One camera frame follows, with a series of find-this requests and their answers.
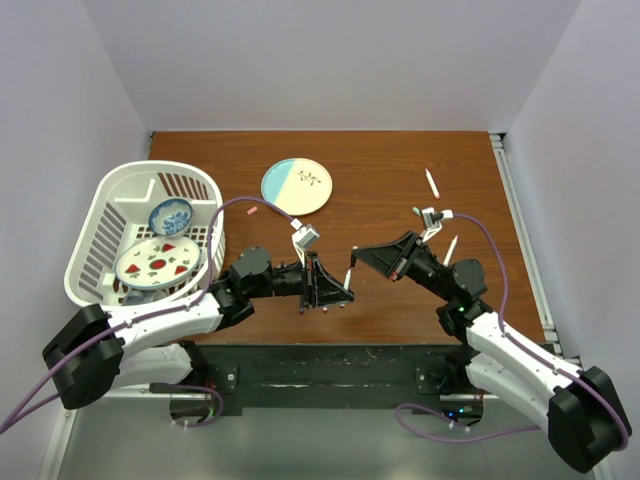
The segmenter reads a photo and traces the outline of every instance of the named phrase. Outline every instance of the blue and white bowl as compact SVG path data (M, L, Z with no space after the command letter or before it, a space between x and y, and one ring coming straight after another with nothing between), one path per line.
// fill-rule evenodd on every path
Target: blue and white bowl
M182 198L165 200L149 215L149 228L157 235L177 237L183 235L193 220L193 207Z

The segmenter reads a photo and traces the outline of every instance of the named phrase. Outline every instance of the plate with red pattern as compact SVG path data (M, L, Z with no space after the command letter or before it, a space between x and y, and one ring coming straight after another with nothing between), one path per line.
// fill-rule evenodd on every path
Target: plate with red pattern
M116 276L136 290L160 290L186 280L198 266L200 247L187 237L153 237L125 251Z

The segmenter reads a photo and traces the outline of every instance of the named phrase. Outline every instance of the black metal base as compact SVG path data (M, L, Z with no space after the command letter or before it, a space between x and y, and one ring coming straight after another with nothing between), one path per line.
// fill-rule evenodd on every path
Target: black metal base
M440 401L447 373L445 357L451 345L195 348L206 362L215 388L225 398L225 415L241 415L244 408L256 407L391 409L407 402L445 411L457 412L459 407ZM151 392L178 391L152 385ZM474 392L471 387L457 386L456 391L444 393ZM190 400L171 402L174 417L194 408Z

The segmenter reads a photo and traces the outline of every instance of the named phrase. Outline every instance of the basket slot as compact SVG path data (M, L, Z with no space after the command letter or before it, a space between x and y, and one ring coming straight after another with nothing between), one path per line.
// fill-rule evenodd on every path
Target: basket slot
M98 231L107 239L109 240L109 242L112 245L118 245L120 243L120 240L118 240L116 237L113 236L113 234L111 234L105 227L104 225L99 224L98 225Z
M124 219L124 217L120 215L120 213L115 208L113 208L113 206L109 202L107 202L106 204L105 213L107 213L107 210L118 220L120 220L120 223L122 224L122 230L124 230L124 227L127 226L127 221Z
M113 228L115 228L118 232L124 232L124 225L121 225L120 222L116 220L116 217L111 215L111 213L109 213L106 209L102 215L103 216L100 219L101 223L104 223L105 225L109 225L109 222L111 222L111 225L113 226Z
M100 242L98 242L96 240L97 238L98 238L98 234L96 234L96 238L93 239L93 242L91 242L91 245L93 246L93 248L95 248L100 253L102 253L105 257L107 257L111 265L113 266L113 262L115 262L116 260L116 253L118 252L117 251L111 252L108 248L106 248Z
M180 194L178 193L178 189L176 188L176 184L173 181L173 175L171 175L170 173L167 173L167 180L169 181L169 185L171 185L172 191L173 191L173 196L174 197L179 197Z
M194 199L195 197L193 196L193 192L191 191L191 187L189 186L189 179L185 176L182 175L182 183L184 184L184 188L187 190L187 196L191 199Z
M102 226L106 231L111 232L116 238L122 238L123 230L120 230L119 225L115 227L105 215L100 218L98 225Z
M93 288L91 288L89 285L84 283L82 280L80 280L80 282L78 282L78 285L80 285L80 288L83 288L84 290L89 292L91 295L96 297L98 300L100 300L100 301L104 300L104 297L102 296L101 293L99 293L96 290L94 290Z
M198 193L198 187L196 185L196 181L193 179L193 177L189 177L189 182L191 183L191 188L193 188L193 198L195 200L202 200L202 197Z
M82 268L83 272L88 273L89 275L91 275L92 277L94 277L96 280L100 280L100 272L96 271L93 267L91 267L90 265L87 265L85 263L84 267Z
M96 232L96 236L94 237L94 242L98 245L104 245L107 250L109 250L113 255L117 255L118 253L118 244L113 244L108 239L104 237L100 232Z
M99 252L97 252L95 249L89 248L89 254L93 255L95 258L100 260L105 267L110 269L113 268L113 261L110 262L105 257L103 257Z
M91 285L94 288L98 287L98 282L96 281L96 279L95 278L91 278L89 275L87 275L84 272L82 272L80 274L80 279L84 280L85 282L87 282L89 285Z
M87 263L84 264L85 268L88 267L89 264L93 265L98 272L102 272L103 265L91 255L87 255Z
M186 197L186 196L187 196L187 191L186 191L186 190L185 190L185 188L182 186L182 180L180 180L180 175L175 175L175 174L174 174L174 175L173 175L173 178L174 178L174 180L175 180L175 182L176 182L176 185L178 185L178 188L180 189L180 194L181 194L183 197Z
M222 248L217 249L216 253L213 255L214 260L216 260L216 262L214 262L214 267L217 264L222 265L224 263L224 249L225 249L224 236L220 238L220 243L222 244Z
M193 177L177 173L158 172L158 178L170 197L190 198L191 200L209 200L207 186Z

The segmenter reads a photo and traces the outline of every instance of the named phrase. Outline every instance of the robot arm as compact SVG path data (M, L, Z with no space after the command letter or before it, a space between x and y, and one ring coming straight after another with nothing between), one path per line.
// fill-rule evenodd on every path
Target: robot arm
M297 251L304 261L279 267L271 265L264 248L248 248L198 303L193 301L202 292L166 305L182 309L146 321L130 319L151 316L157 305L121 307L109 313L100 305L82 308L45 347L42 355L49 369L95 335L123 322L129 328L106 336L53 376L65 408L89 405L112 388L181 382L194 371L197 349L166 344L238 324L254 312L252 298L298 295L300 308L352 302L353 292L324 270L315 252L306 252L301 245Z
M436 310L440 324L462 342L447 358L448 382L502 398L547 434L566 463L580 472L591 470L624 442L619 423L587 389L603 398L632 433L611 379L597 367L582 371L501 324L481 299L487 287L480 262L445 265L426 244L453 213L433 208L421 213L426 229L420 235L407 232L389 244L354 247L351 267L360 260L392 281L407 276L445 300Z

